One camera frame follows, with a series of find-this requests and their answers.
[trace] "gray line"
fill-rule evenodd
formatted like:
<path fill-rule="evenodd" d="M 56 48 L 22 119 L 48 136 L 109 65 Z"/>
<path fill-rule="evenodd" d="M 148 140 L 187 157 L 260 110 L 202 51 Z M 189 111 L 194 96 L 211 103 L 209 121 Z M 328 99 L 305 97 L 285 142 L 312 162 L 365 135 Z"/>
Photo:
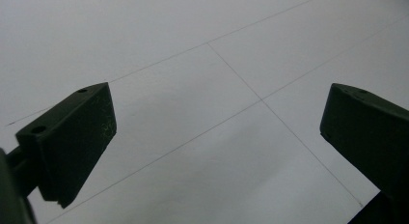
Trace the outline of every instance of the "gray line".
<path fill-rule="evenodd" d="M 295 134 L 295 132 L 289 128 L 289 126 L 280 118 L 280 116 L 278 116 L 273 109 L 263 100 L 262 102 L 264 102 L 264 104 L 268 107 L 268 109 L 270 109 L 271 112 L 273 112 L 273 114 L 275 116 L 277 116 L 277 118 L 283 123 L 283 125 L 286 126 L 286 128 L 298 139 L 298 141 L 300 141 L 301 144 L 304 145 L 304 147 L 316 158 L 316 160 L 318 160 L 318 162 L 335 178 L 335 180 L 337 180 L 337 182 L 340 183 L 340 185 L 355 199 L 355 201 L 358 202 L 358 204 L 361 206 L 361 208 L 364 206 L 361 201 L 356 198 L 352 192 L 329 170 L 329 168 L 327 166 L 325 166 L 324 163 L 322 163 L 322 161 L 318 158 L 318 156 L 316 156 L 313 151 L 298 137 L 298 135 Z"/>
<path fill-rule="evenodd" d="M 140 72 L 140 71 L 142 71 L 142 70 L 148 69 L 148 68 L 150 68 L 150 67 L 152 67 L 152 66 L 155 66 L 155 65 L 157 65 L 157 64 L 160 64 L 160 63 L 162 63 L 162 62 L 164 62 L 164 61 L 167 61 L 167 60 L 169 60 L 169 59 L 171 59 L 171 58 L 174 58 L 174 57 L 176 57 L 176 56 L 178 56 L 178 55 L 180 55 L 180 54 L 183 54 L 183 53 L 185 53 L 185 52 L 188 52 L 188 51 L 190 51 L 190 50 L 192 50 L 192 49 L 201 47 L 201 46 L 203 46 L 203 45 L 205 45 L 205 44 L 207 44 L 207 43 L 210 43 L 210 42 L 214 42 L 214 41 L 216 41 L 216 40 L 218 40 L 218 39 L 221 39 L 221 38 L 223 38 L 223 37 L 225 37 L 225 36 L 227 36 L 227 35 L 233 34 L 233 33 L 235 33 L 235 32 L 238 32 L 238 31 L 242 30 L 242 29 L 245 29 L 245 28 L 248 28 L 248 27 L 250 27 L 250 26 L 252 26 L 252 25 L 255 25 L 255 24 L 257 24 L 257 23 L 263 22 L 263 21 L 266 20 L 266 19 L 269 19 L 269 18 L 275 17 L 275 16 L 277 16 L 277 15 L 286 13 L 286 12 L 292 10 L 292 9 L 295 9 L 295 8 L 297 8 L 297 7 L 300 7 L 300 6 L 302 6 L 302 5 L 305 5 L 305 4 L 307 4 L 307 3 L 309 3 L 309 2 L 312 2 L 312 1 L 313 1 L 313 0 L 307 0 L 307 1 L 302 2 L 302 3 L 300 3 L 300 4 L 297 4 L 297 5 L 295 5 L 295 6 L 291 7 L 291 8 L 288 8 L 288 9 L 286 9 L 286 10 L 277 12 L 276 14 L 272 14 L 272 15 L 266 17 L 266 18 L 262 18 L 262 19 L 260 19 L 260 20 L 258 20 L 258 21 L 256 21 L 256 22 L 251 23 L 251 24 L 245 25 L 244 27 L 241 27 L 241 28 L 236 29 L 236 30 L 234 30 L 234 31 L 232 31 L 232 32 L 229 32 L 228 34 L 224 34 L 224 35 L 222 35 L 222 36 L 220 36 L 220 37 L 217 37 L 217 38 L 215 38 L 215 39 L 212 39 L 212 40 L 210 40 L 210 41 L 201 43 L 201 44 L 199 44 L 199 45 L 197 45 L 197 46 L 194 46 L 194 47 L 191 47 L 191 48 L 189 48 L 189 49 L 187 49 L 187 50 L 181 51 L 181 52 L 179 52 L 179 53 L 177 53 L 177 54 L 174 54 L 174 55 L 172 55 L 172 56 L 170 56 L 170 57 L 164 58 L 164 59 L 162 59 L 162 60 L 160 60 L 160 61 L 158 61 L 158 62 L 152 63 L 152 64 L 150 64 L 150 65 L 148 65 L 148 66 L 146 66 L 146 67 L 142 67 L 142 68 L 140 68 L 140 69 L 138 69 L 138 70 L 136 70 L 136 71 L 133 71 L 133 72 L 130 72 L 130 73 L 126 74 L 126 75 L 123 75 L 123 76 L 120 76 L 120 77 L 118 77 L 118 78 L 112 79 L 112 80 L 110 80 L 109 82 L 110 82 L 110 83 L 113 83 L 113 82 L 115 82 L 115 81 L 121 80 L 121 79 L 123 79 L 123 78 L 125 78 L 125 77 L 128 77 L 128 76 L 131 75 L 131 74 L 134 74 L 134 73 Z M 7 126 L 13 125 L 13 124 L 16 123 L 16 122 L 19 122 L 19 121 L 21 121 L 21 120 L 24 120 L 25 118 L 28 118 L 28 117 L 30 117 L 30 116 L 33 116 L 33 115 L 35 115 L 35 114 L 37 114 L 37 113 L 39 113 L 39 112 L 41 112 L 41 111 L 37 111 L 37 112 L 35 112 L 35 113 L 31 114 L 31 115 L 28 115 L 28 116 L 26 116 L 26 117 L 23 117 L 23 118 L 21 118 L 21 119 L 18 119 L 18 120 L 14 121 L 14 122 L 11 122 L 11 123 L 8 124 Z"/>
<path fill-rule="evenodd" d="M 357 47 L 357 46 L 360 45 L 360 44 L 363 44 L 364 42 L 368 41 L 369 39 L 373 38 L 374 36 L 378 35 L 379 33 L 384 32 L 385 30 L 387 30 L 388 28 L 390 28 L 391 26 L 395 25 L 396 23 L 400 22 L 401 20 L 405 19 L 405 18 L 408 17 L 408 16 L 409 16 L 409 14 L 406 14 L 405 16 L 399 18 L 398 20 L 392 22 L 391 24 L 386 25 L 383 29 L 380 29 L 378 32 L 375 32 L 375 33 L 369 35 L 368 37 L 364 38 L 364 39 L 361 40 L 360 42 L 358 42 L 358 43 L 356 43 L 356 44 L 353 44 L 352 46 L 346 48 L 345 50 L 341 51 L 340 53 L 338 53 L 338 54 L 335 55 L 334 57 L 328 59 L 327 61 L 325 61 L 324 63 L 318 65 L 318 66 L 315 67 L 314 69 L 309 70 L 308 72 L 306 72 L 306 73 L 304 73 L 303 75 L 297 77 L 296 79 L 294 79 L 294 80 L 292 80 L 291 82 L 287 83 L 285 86 L 283 86 L 283 87 L 277 89 L 276 91 L 274 91 L 273 93 L 271 93 L 270 95 L 268 95 L 268 96 L 266 96 L 266 97 L 264 97 L 264 98 L 262 98 L 262 99 L 266 99 L 266 98 L 268 98 L 268 97 L 271 97 L 272 95 L 274 95 L 274 94 L 278 93 L 279 91 L 283 90 L 283 88 L 285 88 L 285 87 L 287 87 L 287 86 L 289 86 L 289 85 L 295 83 L 295 82 L 298 81 L 299 79 L 303 78 L 304 76 L 306 76 L 306 75 L 309 74 L 310 72 L 313 72 L 313 71 L 315 71 L 315 70 L 320 69 L 321 67 L 327 65 L 327 64 L 330 63 L 332 60 L 338 58 L 339 56 L 341 56 L 341 55 L 344 54 L 345 52 L 347 52 L 347 51 L 349 51 L 349 50 L 351 50 L 351 49 Z"/>
<path fill-rule="evenodd" d="M 241 30 L 243 30 L 243 29 L 245 29 L 245 28 L 248 28 L 248 27 L 250 27 L 250 26 L 252 26 L 252 25 L 255 25 L 255 24 L 258 24 L 258 23 L 260 23 L 260 22 L 263 22 L 264 20 L 273 18 L 273 17 L 278 16 L 278 15 L 280 15 L 280 14 L 286 13 L 286 12 L 288 12 L 288 11 L 290 11 L 290 10 L 296 9 L 296 8 L 298 8 L 298 7 L 301 7 L 301 6 L 303 6 L 303 5 L 307 4 L 307 3 L 310 3 L 310 2 L 312 2 L 312 1 L 314 1 L 314 0 L 304 1 L 304 2 L 302 2 L 302 3 L 300 3 L 300 4 L 297 4 L 297 5 L 294 5 L 293 7 L 288 8 L 288 9 L 286 9 L 286 10 L 277 12 L 276 14 L 272 14 L 272 15 L 270 15 L 270 16 L 268 16 L 268 17 L 265 17 L 265 18 L 260 19 L 260 20 L 258 20 L 258 21 L 256 21 L 256 22 L 253 22 L 253 23 L 251 23 L 251 24 L 248 24 L 248 25 L 246 25 L 246 26 L 244 26 L 244 27 L 241 27 L 241 28 L 239 28 L 239 29 L 237 29 L 237 30 L 234 30 L 234 31 L 232 31 L 232 32 L 230 32 L 230 33 L 228 33 L 228 34 L 225 34 L 225 35 L 222 35 L 222 36 L 220 36 L 220 37 L 218 37 L 218 38 L 215 38 L 215 39 L 213 39 L 213 40 L 211 40 L 211 41 L 209 41 L 209 42 L 214 42 L 214 41 L 216 41 L 216 40 L 219 40 L 219 39 L 221 39 L 221 38 L 224 38 L 224 37 L 227 36 L 227 35 L 236 33 L 236 32 L 238 32 L 238 31 L 241 31 Z"/>
<path fill-rule="evenodd" d="M 79 203 L 78 205 L 75 205 L 74 207 L 70 208 L 69 210 L 66 210 L 65 212 L 61 213 L 60 215 L 54 217 L 53 219 L 51 219 L 50 221 L 48 221 L 47 224 L 48 224 L 48 223 L 51 223 L 51 222 L 53 222 L 53 221 L 55 221 L 56 219 L 60 218 L 61 216 L 63 216 L 63 215 L 65 215 L 65 214 L 69 213 L 70 211 L 72 211 L 72 210 L 78 208 L 79 206 L 81 206 L 81 205 L 83 205 L 84 203 L 90 201 L 91 199 L 93 199 L 94 197 L 96 197 L 97 195 L 99 195 L 100 193 L 105 192 L 106 190 L 110 189 L 111 187 L 115 186 L 116 184 L 118 184 L 118 183 L 120 183 L 120 182 L 123 182 L 124 180 L 128 179 L 129 177 L 131 177 L 131 176 L 137 174 L 138 172 L 142 171 L 143 169 L 145 169 L 145 168 L 151 166 L 153 163 L 157 162 L 157 161 L 160 160 L 161 158 L 163 158 L 163 157 L 165 157 L 165 156 L 167 156 L 167 155 L 169 155 L 169 154 L 175 152 L 176 150 L 178 150 L 178 149 L 182 148 L 183 146 L 189 144 L 190 142 L 194 141 L 195 139 L 197 139 L 197 138 L 201 137 L 202 135 L 204 135 L 204 134 L 210 132 L 210 131 L 213 130 L 214 128 L 216 128 L 216 127 L 218 127 L 218 126 L 224 124 L 225 122 L 227 122 L 227 121 L 229 121 L 230 119 L 234 118 L 235 116 L 241 114 L 242 112 L 248 110 L 249 108 L 253 107 L 254 105 L 256 105 L 256 104 L 259 103 L 259 102 L 261 102 L 261 99 L 258 100 L 258 101 L 256 101 L 256 102 L 254 102 L 254 103 L 252 103 L 251 105 L 247 106 L 247 107 L 244 108 L 243 110 L 241 110 L 241 111 L 235 113 L 234 115 L 230 116 L 229 118 L 227 118 L 226 120 L 224 120 L 224 121 L 221 122 L 220 124 L 218 124 L 218 125 L 216 125 L 216 126 L 210 128 L 210 129 L 206 130 L 206 131 L 203 132 L 202 134 L 199 134 L 199 135 L 195 136 L 193 139 L 191 139 L 191 140 L 187 141 L 186 143 L 184 143 L 184 144 L 178 146 L 177 148 L 175 148 L 175 149 L 169 151 L 168 153 L 161 155 L 161 156 L 160 156 L 159 158 L 157 158 L 156 160 L 154 160 L 154 161 L 152 161 L 152 162 L 146 164 L 145 166 L 143 166 L 142 168 L 136 170 L 135 172 L 133 172 L 133 173 L 127 175 L 126 177 L 120 179 L 120 180 L 117 181 L 117 182 L 112 183 L 112 184 L 109 185 L 108 187 L 106 187 L 106 188 L 102 189 L 101 191 L 99 191 L 97 194 L 91 196 L 90 198 L 86 199 L 85 201 Z"/>
<path fill-rule="evenodd" d="M 210 43 L 207 44 L 212 50 L 213 52 L 215 52 L 217 54 L 217 56 L 219 56 L 219 58 L 244 82 L 244 84 L 247 85 L 247 87 L 252 90 L 252 92 L 259 97 L 259 99 L 261 100 L 261 97 L 256 93 L 255 90 L 253 90 L 253 88 L 232 68 L 232 66 L 226 62 L 226 60 L 213 48 L 213 46 L 211 46 Z"/>

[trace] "white surface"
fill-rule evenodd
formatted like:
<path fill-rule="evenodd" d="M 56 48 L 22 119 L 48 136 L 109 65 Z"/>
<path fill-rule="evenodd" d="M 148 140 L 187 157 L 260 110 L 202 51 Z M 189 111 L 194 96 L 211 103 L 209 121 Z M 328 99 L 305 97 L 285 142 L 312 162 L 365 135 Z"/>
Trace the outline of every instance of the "white surface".
<path fill-rule="evenodd" d="M 39 223 L 346 223 L 377 189 L 319 136 L 326 96 L 340 82 L 409 108 L 408 8 L 0 0 L 0 146 L 110 81 L 118 134 L 68 209 L 30 195 Z"/>
<path fill-rule="evenodd" d="M 403 1 L 313 0 L 210 45 L 265 98 L 407 15 Z"/>
<path fill-rule="evenodd" d="M 0 125 L 305 1 L 0 0 Z"/>
<path fill-rule="evenodd" d="M 320 117 L 335 82 L 368 90 L 409 110 L 408 31 L 406 16 L 265 100 L 364 205 L 378 189 L 319 135 Z"/>
<path fill-rule="evenodd" d="M 52 223 L 346 223 L 360 206 L 261 101 Z"/>

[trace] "screw hole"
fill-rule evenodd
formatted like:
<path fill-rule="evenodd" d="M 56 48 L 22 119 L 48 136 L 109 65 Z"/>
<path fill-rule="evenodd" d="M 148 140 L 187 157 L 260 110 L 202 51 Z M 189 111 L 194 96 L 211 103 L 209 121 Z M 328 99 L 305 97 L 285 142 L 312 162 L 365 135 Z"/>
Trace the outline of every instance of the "screw hole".
<path fill-rule="evenodd" d="M 31 133 L 33 133 L 33 134 L 40 134 L 40 133 L 42 133 L 43 131 L 45 131 L 46 130 L 46 127 L 45 126 L 37 126 L 37 127 L 34 127 L 32 130 L 31 130 Z"/>

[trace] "tile grout line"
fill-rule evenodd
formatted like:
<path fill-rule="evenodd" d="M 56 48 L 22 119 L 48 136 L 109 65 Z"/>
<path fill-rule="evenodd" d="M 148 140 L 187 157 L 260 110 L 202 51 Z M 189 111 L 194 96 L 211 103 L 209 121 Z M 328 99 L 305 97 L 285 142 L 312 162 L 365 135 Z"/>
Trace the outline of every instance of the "tile grout line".
<path fill-rule="evenodd" d="M 273 111 L 273 109 L 263 100 L 262 101 L 268 109 L 283 123 L 283 125 L 286 126 L 286 128 L 300 141 L 300 143 L 314 156 L 316 160 L 331 174 L 331 176 L 337 180 L 337 182 L 354 198 L 354 200 L 360 205 L 361 208 L 364 207 L 362 202 L 355 197 L 352 192 L 329 170 L 329 168 L 316 156 L 313 151 L 298 137 L 298 135 L 295 134 L 295 132 Z"/>
<path fill-rule="evenodd" d="M 375 37 L 376 35 L 382 33 L 383 31 L 387 30 L 388 28 L 390 28 L 391 26 L 395 25 L 396 23 L 400 22 L 401 20 L 405 19 L 405 18 L 408 17 L 408 16 L 409 16 L 409 14 L 406 14 L 406 15 L 404 15 L 403 17 L 401 17 L 401 18 L 397 19 L 396 21 L 392 22 L 391 24 L 386 25 L 384 28 L 380 29 L 379 31 L 377 31 L 377 32 L 375 32 L 375 33 L 369 35 L 369 36 L 366 37 L 366 38 L 363 38 L 360 42 L 357 42 L 357 43 L 353 44 L 352 46 L 346 48 L 345 50 L 343 50 L 343 51 L 341 51 L 340 53 L 336 54 L 334 57 L 328 59 L 328 60 L 325 61 L 324 63 L 318 65 L 317 67 L 315 67 L 315 68 L 312 69 L 312 70 L 307 71 L 307 72 L 304 73 L 303 75 L 297 77 L 296 79 L 294 79 L 294 80 L 292 80 L 291 82 L 287 83 L 287 84 L 284 85 L 283 87 L 277 89 L 277 90 L 274 91 L 273 93 L 271 93 L 271 94 L 269 94 L 268 96 L 265 96 L 264 98 L 261 98 L 261 99 L 266 99 L 266 98 L 268 98 L 268 97 L 271 97 L 271 96 L 275 95 L 275 94 L 278 93 L 279 91 L 283 90 L 285 87 L 287 87 L 287 86 L 289 86 L 289 85 L 295 83 L 296 81 L 300 80 L 301 78 L 303 78 L 304 76 L 306 76 L 306 75 L 309 74 L 310 72 L 313 72 L 313 71 L 315 71 L 315 70 L 320 69 L 321 67 L 327 65 L 328 63 L 330 63 L 330 62 L 333 61 L 334 59 L 340 57 L 340 56 L 341 56 L 342 54 L 344 54 L 345 52 L 347 52 L 347 51 L 349 51 L 349 50 L 352 50 L 353 48 L 357 47 L 357 46 L 360 45 L 360 44 L 363 44 L 364 42 L 367 42 L 367 41 L 370 40 L 371 38 L 373 38 L 373 37 Z"/>
<path fill-rule="evenodd" d="M 228 34 L 224 34 L 224 35 L 222 35 L 222 36 L 220 36 L 220 37 L 217 37 L 217 38 L 215 38 L 215 39 L 213 39 L 213 40 L 210 40 L 210 41 L 208 41 L 208 42 L 217 41 L 217 40 L 219 40 L 219 39 L 221 39 L 221 38 L 224 38 L 225 36 L 228 36 L 228 35 L 230 35 L 230 34 L 236 33 L 236 32 L 238 32 L 238 31 L 241 31 L 241 30 L 246 29 L 246 28 L 248 28 L 248 27 L 250 27 L 250 26 L 253 26 L 253 25 L 256 25 L 256 24 L 258 24 L 258 23 L 261 23 L 261 22 L 263 22 L 264 20 L 273 18 L 273 17 L 278 16 L 278 15 L 280 15 L 280 14 L 284 14 L 284 13 L 290 11 L 290 10 L 296 9 L 296 8 L 298 8 L 298 7 L 301 7 L 301 6 L 303 6 L 303 5 L 307 4 L 307 3 L 310 3 L 310 2 L 312 2 L 312 1 L 314 1 L 314 0 L 307 0 L 307 1 L 301 2 L 301 3 L 299 3 L 299 4 L 297 4 L 297 5 L 294 5 L 294 6 L 290 7 L 290 8 L 288 8 L 288 9 L 285 9 L 285 10 L 283 10 L 283 11 L 277 12 L 276 14 L 272 14 L 272 15 L 270 15 L 270 16 L 268 16 L 268 17 L 262 18 L 262 19 L 260 19 L 260 20 L 258 20 L 258 21 L 256 21 L 256 22 L 247 24 L 247 25 L 245 25 L 244 27 L 241 27 L 241 28 L 239 28 L 239 29 L 237 29 L 237 30 L 234 30 L 234 31 L 232 31 L 232 32 L 230 32 L 230 33 L 228 33 Z"/>
<path fill-rule="evenodd" d="M 169 59 L 172 59 L 172 58 L 174 58 L 174 57 L 177 57 L 178 55 L 181 55 L 181 54 L 183 54 L 183 53 L 185 53 L 185 52 L 188 52 L 188 51 L 190 51 L 190 50 L 192 50 L 192 49 L 201 47 L 201 46 L 203 46 L 203 45 L 205 45 L 205 44 L 209 44 L 210 42 L 214 42 L 214 41 L 216 41 L 216 40 L 219 40 L 219 39 L 221 39 L 221 38 L 223 38 L 223 37 L 225 37 L 225 36 L 227 36 L 227 35 L 236 33 L 236 32 L 238 32 L 238 31 L 240 31 L 240 30 L 243 30 L 243 29 L 245 29 L 245 28 L 248 28 L 248 27 L 250 27 L 250 26 L 252 26 L 252 25 L 258 24 L 258 23 L 260 23 L 260 22 L 263 22 L 264 20 L 273 18 L 273 17 L 278 16 L 278 15 L 280 15 L 280 14 L 286 13 L 286 12 L 288 12 L 288 11 L 290 11 L 290 10 L 296 9 L 296 8 L 298 8 L 298 7 L 300 7 L 300 6 L 303 6 L 303 5 L 305 5 L 305 4 L 309 3 L 309 2 L 312 2 L 312 1 L 313 1 L 313 0 L 304 1 L 304 2 L 302 2 L 302 3 L 300 3 L 300 4 L 297 4 L 297 5 L 293 6 L 293 7 L 290 7 L 290 8 L 288 8 L 288 9 L 283 10 L 283 11 L 277 12 L 276 14 L 272 14 L 272 15 L 270 15 L 270 16 L 268 16 L 268 17 L 265 17 L 265 18 L 262 18 L 262 19 L 260 19 L 260 20 L 258 20 L 258 21 L 255 21 L 255 22 L 253 22 L 253 23 L 247 24 L 247 25 L 245 25 L 244 27 L 241 27 L 241 28 L 238 28 L 238 29 L 236 29 L 236 30 L 234 30 L 234 31 L 229 32 L 228 34 L 223 34 L 222 36 L 219 36 L 219 37 L 217 37 L 217 38 L 215 38 L 215 39 L 212 39 L 212 40 L 210 40 L 210 41 L 201 43 L 201 44 L 196 45 L 196 46 L 194 46 L 194 47 L 191 47 L 191 48 L 189 48 L 189 49 L 187 49 L 187 50 L 183 50 L 183 51 L 181 51 L 181 52 L 179 52 L 179 53 L 176 53 L 176 54 L 174 54 L 174 55 L 171 55 L 170 57 L 164 58 L 164 59 L 159 60 L 159 61 L 157 61 L 157 62 L 155 62 L 155 63 L 152 63 L 152 64 L 150 64 L 150 65 L 147 65 L 147 66 L 145 66 L 145 67 L 141 67 L 140 69 L 138 69 L 138 70 L 136 70 L 136 71 L 133 71 L 133 72 L 130 72 L 130 73 L 126 74 L 126 75 L 123 75 L 123 76 L 120 76 L 120 77 L 118 77 L 118 78 L 112 79 L 112 80 L 109 81 L 109 83 L 113 83 L 113 82 L 116 82 L 116 81 L 118 81 L 118 80 L 121 80 L 121 79 L 123 79 L 123 78 L 125 78 L 125 77 L 128 77 L 128 76 L 131 75 L 131 74 L 134 74 L 134 73 L 137 73 L 137 72 L 139 72 L 139 71 L 145 70 L 145 69 L 147 69 L 147 68 L 153 67 L 153 66 L 155 66 L 155 65 L 157 65 L 157 64 L 160 64 L 160 63 L 162 63 L 162 62 L 164 62 L 164 61 L 167 61 L 167 60 L 169 60 Z M 36 112 L 34 112 L 34 113 L 30 114 L 30 115 L 27 115 L 27 116 L 25 116 L 25 117 L 23 117 L 23 118 L 17 119 L 17 120 L 15 120 L 15 121 L 13 121 L 13 122 L 11 122 L 11 123 L 5 125 L 5 126 L 11 126 L 11 125 L 13 125 L 13 124 L 15 124 L 15 123 L 17 123 L 17 122 L 20 122 L 20 121 L 22 121 L 22 120 L 24 120 L 24 119 L 26 119 L 26 118 L 28 118 L 28 117 L 30 117 L 30 116 L 36 115 L 36 114 L 40 113 L 40 112 L 43 111 L 43 110 L 49 109 L 50 107 L 44 108 L 44 109 L 42 109 L 42 110 L 40 110 L 40 111 L 36 111 Z"/>
<path fill-rule="evenodd" d="M 210 48 L 220 57 L 220 59 L 222 59 L 226 65 L 228 65 L 228 67 L 230 69 L 232 69 L 232 71 L 249 87 L 250 90 L 253 91 L 253 93 L 258 96 L 260 98 L 260 100 L 268 107 L 268 109 L 286 126 L 286 128 L 298 139 L 298 141 L 300 141 L 300 143 L 315 157 L 316 160 L 318 160 L 318 162 L 330 173 L 330 175 L 332 175 L 332 177 L 337 180 L 337 182 L 354 198 L 354 200 L 356 202 L 358 202 L 358 204 L 360 205 L 360 207 L 362 208 L 364 205 L 361 203 L 361 201 L 356 198 L 352 192 L 346 188 L 346 186 L 328 169 L 327 166 L 324 165 L 324 163 L 322 163 L 322 161 L 310 150 L 310 148 L 307 147 L 307 145 L 294 133 L 294 131 L 292 131 L 291 128 L 289 128 L 289 126 L 273 111 L 273 109 L 264 101 L 263 98 L 261 98 L 254 90 L 253 88 L 229 65 L 229 63 L 226 62 L 226 60 L 211 46 L 211 44 L 208 44 L 210 46 Z"/>
<path fill-rule="evenodd" d="M 259 102 L 262 102 L 262 100 L 261 100 L 261 99 L 257 100 L 256 102 L 254 102 L 254 103 L 252 103 L 251 105 L 247 106 L 247 107 L 244 108 L 243 110 L 241 110 L 241 111 L 235 113 L 234 115 L 228 117 L 226 120 L 222 121 L 222 122 L 219 123 L 218 125 L 209 128 L 208 130 L 206 130 L 206 131 L 204 131 L 203 133 L 201 133 L 201 134 L 195 136 L 194 138 L 192 138 L 191 140 L 189 140 L 189 141 L 185 142 L 184 144 L 178 146 L 177 148 L 175 148 L 175 149 L 169 151 L 169 152 L 166 153 L 166 154 L 161 155 L 159 158 L 157 158 L 157 159 L 155 159 L 154 161 L 152 161 L 152 162 L 146 164 L 145 166 L 143 166 L 142 168 L 136 170 L 135 172 L 133 172 L 133 173 L 131 173 L 131 174 L 125 176 L 124 178 L 120 179 L 120 180 L 117 181 L 117 182 L 112 183 L 111 185 L 109 185 L 108 187 L 102 189 L 101 191 L 99 191 L 99 192 L 96 193 L 95 195 L 91 196 L 90 198 L 86 199 L 85 201 L 82 201 L 82 202 L 79 203 L 78 205 L 75 205 L 74 207 L 70 208 L 69 210 L 67 210 L 67 211 L 61 213 L 60 215 L 58 215 L 58 216 L 52 218 L 51 220 L 49 220 L 48 222 L 46 222 L 46 224 L 49 224 L 49 223 L 51 223 L 51 222 L 57 220 L 57 219 L 60 218 L 61 216 L 63 216 L 63 215 L 65 215 L 65 214 L 69 213 L 70 211 L 75 210 L 76 208 L 82 206 L 84 203 L 86 203 L 86 202 L 92 200 L 94 197 L 96 197 L 97 195 L 101 194 L 102 192 L 105 192 L 106 190 L 110 189 L 111 187 L 115 186 L 116 184 L 118 184 L 118 183 L 120 183 L 120 182 L 122 182 L 122 181 L 125 181 L 126 179 L 132 177 L 133 175 L 137 174 L 138 172 L 140 172 L 140 171 L 144 170 L 145 168 L 151 166 L 151 165 L 152 165 L 153 163 L 155 163 L 156 161 L 159 161 L 159 160 L 162 159 L 163 157 L 165 157 L 165 156 L 167 156 L 167 155 L 169 155 L 169 154 L 175 152 L 176 150 L 182 148 L 183 146 L 186 146 L 186 145 L 189 144 L 190 142 L 192 142 L 192 141 L 194 141 L 195 139 L 201 137 L 202 135 L 204 135 L 204 134 L 210 132 L 210 131 L 213 130 L 214 128 L 216 128 L 216 127 L 218 127 L 218 126 L 224 124 L 225 122 L 229 121 L 230 119 L 234 118 L 235 116 L 237 116 L 237 115 L 241 114 L 242 112 L 248 110 L 249 108 L 255 106 L 255 105 L 258 104 Z"/>
<path fill-rule="evenodd" d="M 208 45 L 208 46 L 211 48 L 211 50 L 213 50 L 213 52 L 214 52 L 215 54 L 217 54 L 217 56 L 219 56 L 219 58 L 234 72 L 234 74 L 237 75 L 237 76 L 241 79 L 241 81 L 243 81 L 244 84 L 246 84 L 246 86 L 247 86 L 260 100 L 262 100 L 262 98 L 256 93 L 256 91 L 253 90 L 253 88 L 232 68 L 232 66 L 231 66 L 228 62 L 226 62 L 226 60 L 213 48 L 213 46 L 211 46 L 210 43 L 208 43 L 207 45 Z"/>
<path fill-rule="evenodd" d="M 256 24 L 258 24 L 258 23 L 263 22 L 264 20 L 267 20 L 267 19 L 273 18 L 273 17 L 275 17 L 275 16 L 278 16 L 278 15 L 280 15 L 280 14 L 286 13 L 286 12 L 288 12 L 288 11 L 290 11 L 290 10 L 296 9 L 296 8 L 298 8 L 298 7 L 300 7 L 300 6 L 303 6 L 303 5 L 305 5 L 305 4 L 309 3 L 309 2 L 312 2 L 312 1 L 313 1 L 313 0 L 304 1 L 304 2 L 302 2 L 302 3 L 300 3 L 300 4 L 297 4 L 297 5 L 295 5 L 295 6 L 292 6 L 292 7 L 288 8 L 288 9 L 285 9 L 285 10 L 283 10 L 283 11 L 277 12 L 276 14 L 272 14 L 272 15 L 270 15 L 270 16 L 268 16 L 268 17 L 265 17 L 265 18 L 262 18 L 262 19 L 260 19 L 260 20 L 258 20 L 258 21 L 255 21 L 255 22 L 253 22 L 253 23 L 247 24 L 247 25 L 245 25 L 245 26 L 243 26 L 243 27 L 241 27 L 241 28 L 238 28 L 238 29 L 236 29 L 236 30 L 234 30 L 234 31 L 229 32 L 228 34 L 223 34 L 222 36 L 219 36 L 219 37 L 217 37 L 217 38 L 214 38 L 214 39 L 212 39 L 212 40 L 210 40 L 210 41 L 203 42 L 203 43 L 201 43 L 201 44 L 199 44 L 199 45 L 196 45 L 196 46 L 194 46 L 194 47 L 192 47 L 192 48 L 189 48 L 189 49 L 187 49 L 187 50 L 184 50 L 184 51 L 181 51 L 181 52 L 179 52 L 179 53 L 177 53 L 177 54 L 174 54 L 174 55 L 172 55 L 172 56 L 170 56 L 170 57 L 168 57 L 168 58 L 165 58 L 165 59 L 160 60 L 160 61 L 158 61 L 158 62 L 152 63 L 152 64 L 150 64 L 150 65 L 148 65 L 148 66 L 146 66 L 146 67 L 142 67 L 142 68 L 140 68 L 139 70 L 136 70 L 136 71 L 134 71 L 134 72 L 130 72 L 130 73 L 128 73 L 127 75 L 124 75 L 124 76 L 121 76 L 121 77 L 119 77 L 119 78 L 113 79 L 113 80 L 111 80 L 110 82 L 114 82 L 114 81 L 117 81 L 117 80 L 121 80 L 122 78 L 127 77 L 127 76 L 129 76 L 129 75 L 131 75 L 131 74 L 133 74 L 133 73 L 137 73 L 137 72 L 139 72 L 139 71 L 141 71 L 141 70 L 145 70 L 146 68 L 149 68 L 149 67 L 152 67 L 152 66 L 154 66 L 154 65 L 160 64 L 160 63 L 162 63 L 162 62 L 164 62 L 164 61 L 166 61 L 166 60 L 169 60 L 169 59 L 171 59 L 171 58 L 174 58 L 174 57 L 176 57 L 176 56 L 178 56 L 178 55 L 180 55 L 180 54 L 183 54 L 183 53 L 185 53 L 185 52 L 187 52 L 187 51 L 190 51 L 190 50 L 192 50 L 192 49 L 201 47 L 201 46 L 203 46 L 203 45 L 205 45 L 205 44 L 209 44 L 210 42 L 214 42 L 214 41 L 219 40 L 219 39 L 221 39 L 221 38 L 224 38 L 225 36 L 228 36 L 228 35 L 230 35 L 230 34 L 239 32 L 239 31 L 241 31 L 241 30 L 243 30 L 243 29 L 245 29 L 245 28 L 248 28 L 248 27 L 250 27 L 250 26 L 252 26 L 252 25 L 256 25 Z"/>

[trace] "white floor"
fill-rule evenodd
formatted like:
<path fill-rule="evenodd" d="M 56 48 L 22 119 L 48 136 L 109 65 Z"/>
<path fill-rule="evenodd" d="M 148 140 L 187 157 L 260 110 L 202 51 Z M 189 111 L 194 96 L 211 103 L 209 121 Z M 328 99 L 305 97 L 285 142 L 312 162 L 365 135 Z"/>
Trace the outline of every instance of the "white floor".
<path fill-rule="evenodd" d="M 409 109 L 409 0 L 0 0 L 0 146 L 108 81 L 118 134 L 39 223 L 347 223 L 378 189 L 319 135 L 331 83 Z"/>

